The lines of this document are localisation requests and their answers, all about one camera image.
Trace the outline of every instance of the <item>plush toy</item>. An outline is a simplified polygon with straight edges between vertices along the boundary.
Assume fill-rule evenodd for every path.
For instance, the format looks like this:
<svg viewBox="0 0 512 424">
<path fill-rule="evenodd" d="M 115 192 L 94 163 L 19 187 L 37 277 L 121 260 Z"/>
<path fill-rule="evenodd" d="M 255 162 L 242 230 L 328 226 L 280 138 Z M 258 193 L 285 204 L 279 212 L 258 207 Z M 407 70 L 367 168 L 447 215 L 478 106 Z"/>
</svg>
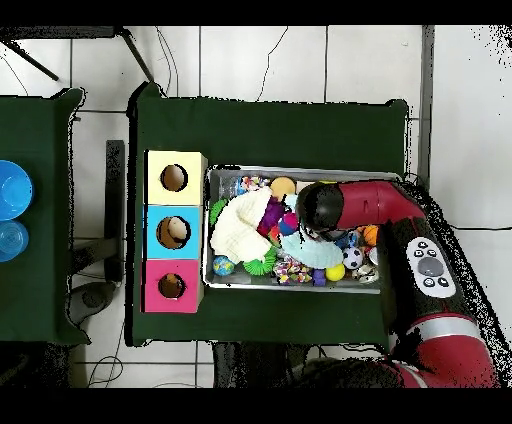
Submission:
<svg viewBox="0 0 512 424">
<path fill-rule="evenodd" d="M 227 256 L 217 256 L 213 260 L 213 272 L 220 276 L 229 275 L 235 269 L 235 264 Z"/>
<path fill-rule="evenodd" d="M 343 265 L 348 269 L 357 269 L 363 263 L 363 254 L 357 247 L 349 247 L 343 251 Z"/>
</svg>

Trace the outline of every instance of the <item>cable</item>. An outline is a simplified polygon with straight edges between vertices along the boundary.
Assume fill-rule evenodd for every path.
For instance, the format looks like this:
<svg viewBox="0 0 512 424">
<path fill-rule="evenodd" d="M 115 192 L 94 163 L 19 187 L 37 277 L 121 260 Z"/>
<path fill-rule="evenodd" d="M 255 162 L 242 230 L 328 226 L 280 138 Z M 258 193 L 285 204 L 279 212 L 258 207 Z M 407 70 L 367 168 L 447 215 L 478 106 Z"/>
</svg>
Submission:
<svg viewBox="0 0 512 424">
<path fill-rule="evenodd" d="M 124 323 L 125 323 L 125 319 L 123 319 L 123 325 L 121 326 L 121 331 L 119 332 L 119 340 L 117 341 L 117 349 L 116 349 L 116 353 L 115 353 L 115 357 L 117 358 L 117 354 L 119 353 L 119 348 L 121 347 L 121 338 L 123 336 L 123 329 L 124 329 Z M 117 375 L 116 378 L 119 378 L 121 376 L 121 374 L 123 373 L 123 364 L 121 361 L 119 361 L 121 363 L 121 372 Z M 108 385 L 110 384 L 111 381 L 114 381 L 114 379 L 112 379 L 112 375 L 114 374 L 114 368 L 115 368 L 116 364 L 115 364 L 115 361 L 114 363 L 112 364 L 112 369 L 110 370 L 110 375 L 108 377 L 108 380 L 107 380 L 107 384 L 105 385 L 105 389 L 108 387 Z"/>
<path fill-rule="evenodd" d="M 112 373 L 111 373 L 111 375 L 110 375 L 108 380 L 92 381 L 93 378 L 94 378 L 94 373 L 96 372 L 96 369 L 106 359 L 113 359 L 114 360 L 114 363 L 112 364 L 112 369 L 114 368 L 114 366 L 116 364 L 116 361 L 119 362 L 119 364 L 121 365 L 121 371 L 114 378 L 112 378 Z M 123 367 L 123 363 L 121 362 L 121 360 L 117 356 L 105 356 L 105 357 L 101 358 L 98 362 L 96 362 L 96 365 L 94 365 L 94 368 L 92 369 L 91 376 L 89 377 L 89 383 L 87 384 L 86 388 L 90 388 L 93 384 L 99 384 L 99 383 L 107 383 L 107 385 L 108 385 L 108 383 L 118 379 L 121 376 L 121 374 L 123 373 L 123 368 L 124 368 Z"/>
<path fill-rule="evenodd" d="M 167 83 L 167 88 L 165 89 L 165 95 L 168 96 L 169 95 L 169 87 L 171 86 L 171 77 L 172 77 L 171 62 L 169 62 L 169 57 L 167 56 L 167 53 L 165 52 L 165 48 L 162 43 L 161 32 L 156 25 L 155 25 L 155 28 L 156 28 L 156 35 L 158 37 L 158 41 L 160 42 L 160 47 L 162 48 L 162 52 L 164 53 L 165 60 L 167 61 L 167 68 L 169 69 L 169 82 Z"/>
<path fill-rule="evenodd" d="M 27 95 L 27 97 L 28 97 L 28 91 L 27 91 L 27 89 L 25 88 L 25 86 L 23 85 L 23 83 L 21 82 L 21 80 L 18 78 L 18 75 L 16 74 L 16 72 L 14 72 L 14 69 L 12 69 L 12 66 L 9 64 L 9 62 L 7 62 L 7 59 L 6 59 L 5 57 L 3 57 L 3 56 L 0 56 L 0 57 L 4 60 L 4 62 L 5 62 L 5 63 L 7 63 L 7 66 L 8 66 L 9 68 L 11 68 L 12 73 L 14 74 L 14 76 L 16 77 L 16 79 L 18 80 L 18 82 L 21 84 L 21 86 L 23 87 L 23 90 L 25 90 L 25 94 L 26 94 L 26 95 Z"/>
<path fill-rule="evenodd" d="M 174 56 L 172 54 L 171 48 L 169 47 L 169 44 L 167 44 L 167 40 L 165 39 L 164 35 L 162 34 L 162 31 L 160 31 L 160 29 L 158 27 L 155 27 L 155 28 L 158 31 L 158 33 L 160 34 L 160 36 L 162 37 L 162 39 L 167 47 L 167 50 L 169 50 L 169 54 L 171 55 L 172 63 L 174 64 L 174 70 L 176 71 L 176 97 L 179 97 L 180 79 L 179 79 L 179 75 L 178 75 L 178 68 L 176 66 L 176 61 L 174 60 Z"/>
<path fill-rule="evenodd" d="M 185 386 L 185 387 L 194 387 L 196 389 L 204 389 L 203 386 L 198 386 L 197 384 L 187 384 L 187 383 L 162 383 L 157 384 L 156 386 L 150 387 L 151 389 L 156 389 L 157 387 L 162 386 Z"/>
<path fill-rule="evenodd" d="M 460 231 L 510 231 L 512 227 L 498 227 L 498 228 L 490 228 L 490 227 L 456 227 L 455 225 L 448 224 L 450 227 L 455 228 Z"/>
<path fill-rule="evenodd" d="M 257 102 L 260 100 L 260 97 L 263 94 L 263 89 L 265 88 L 265 80 L 267 79 L 267 72 L 268 72 L 268 69 L 270 68 L 270 55 L 274 52 L 275 49 L 277 49 L 277 46 L 279 46 L 279 43 L 281 42 L 281 40 L 283 39 L 284 35 L 286 34 L 286 31 L 288 31 L 288 26 L 286 26 L 286 29 L 281 34 L 281 38 L 279 38 L 279 41 L 277 42 L 277 44 L 274 46 L 274 48 L 272 50 L 270 50 L 270 52 L 267 55 L 267 69 L 265 71 L 265 75 L 263 76 L 263 83 L 261 84 L 260 95 L 256 99 Z"/>
</svg>

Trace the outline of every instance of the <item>soccer ball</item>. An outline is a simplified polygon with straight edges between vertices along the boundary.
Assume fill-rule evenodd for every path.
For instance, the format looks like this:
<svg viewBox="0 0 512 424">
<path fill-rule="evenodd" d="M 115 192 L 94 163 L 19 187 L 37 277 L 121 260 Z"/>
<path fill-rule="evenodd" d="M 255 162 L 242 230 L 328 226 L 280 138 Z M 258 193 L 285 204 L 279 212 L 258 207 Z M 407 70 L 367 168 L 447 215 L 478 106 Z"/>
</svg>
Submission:
<svg viewBox="0 0 512 424">
<path fill-rule="evenodd" d="M 357 269 L 363 263 L 363 254 L 357 247 L 343 250 L 343 265 L 347 269 Z"/>
</svg>

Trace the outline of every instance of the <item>white tile floor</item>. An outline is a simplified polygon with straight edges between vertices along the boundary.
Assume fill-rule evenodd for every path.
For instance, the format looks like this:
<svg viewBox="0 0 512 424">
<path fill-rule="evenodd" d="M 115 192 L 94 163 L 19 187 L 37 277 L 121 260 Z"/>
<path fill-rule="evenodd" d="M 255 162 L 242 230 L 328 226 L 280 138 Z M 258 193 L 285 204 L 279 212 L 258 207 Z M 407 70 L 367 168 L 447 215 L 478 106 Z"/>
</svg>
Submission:
<svg viewBox="0 0 512 424">
<path fill-rule="evenodd" d="M 156 29 L 128 28 L 155 80 L 165 89 L 169 71 Z M 261 91 L 267 55 L 284 30 L 285 27 L 202 27 L 200 38 L 199 27 L 161 27 L 179 76 L 178 79 L 171 62 L 169 96 L 255 101 Z M 70 84 L 87 92 L 79 113 L 81 121 L 73 126 L 75 236 L 101 237 L 104 199 L 96 193 L 104 185 L 105 143 L 108 139 L 128 143 L 128 121 L 122 112 L 132 92 L 144 81 L 144 74 L 121 38 L 29 40 L 21 44 L 61 77 L 54 82 L 12 52 L 0 49 L 0 58 L 9 62 L 30 96 L 48 97 Z M 269 63 L 262 101 L 324 102 L 325 98 L 330 102 L 384 103 L 403 98 L 411 107 L 411 117 L 418 116 L 420 26 L 330 26 L 327 53 L 325 27 L 291 26 Z M 4 60 L 0 61 L 0 94 L 25 94 Z M 412 122 L 408 137 L 413 143 L 412 162 L 416 163 L 417 122 Z M 101 264 L 84 273 L 101 275 Z M 90 280 L 76 276 L 74 284 Z M 77 349 L 75 355 L 74 380 L 78 387 L 87 384 L 95 362 L 114 355 L 123 320 L 124 285 L 108 309 L 84 324 L 92 344 Z M 347 355 L 340 347 L 329 346 L 325 350 L 330 356 Z M 211 347 L 204 342 L 197 346 L 197 383 L 195 342 L 154 341 L 146 347 L 129 348 L 121 338 L 118 357 L 123 362 L 123 372 L 109 387 L 213 384 Z M 93 381 L 105 380 L 111 373 L 115 377 L 120 368 L 112 360 L 107 361 L 97 367 Z M 105 386 L 106 383 L 98 383 L 92 387 Z"/>
</svg>

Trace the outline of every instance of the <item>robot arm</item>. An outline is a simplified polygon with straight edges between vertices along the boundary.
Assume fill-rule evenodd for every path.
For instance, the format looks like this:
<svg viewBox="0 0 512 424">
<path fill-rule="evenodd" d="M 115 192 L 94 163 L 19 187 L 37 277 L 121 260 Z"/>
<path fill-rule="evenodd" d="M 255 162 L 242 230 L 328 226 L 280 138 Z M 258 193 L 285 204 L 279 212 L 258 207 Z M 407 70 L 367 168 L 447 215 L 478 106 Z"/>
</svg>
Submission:
<svg viewBox="0 0 512 424">
<path fill-rule="evenodd" d="M 381 289 L 385 326 L 391 353 L 409 364 L 382 366 L 405 386 L 498 385 L 445 252 L 424 212 L 399 186 L 389 181 L 313 184 L 299 193 L 297 213 L 318 232 L 381 226 L 377 250 L 388 274 Z"/>
</svg>

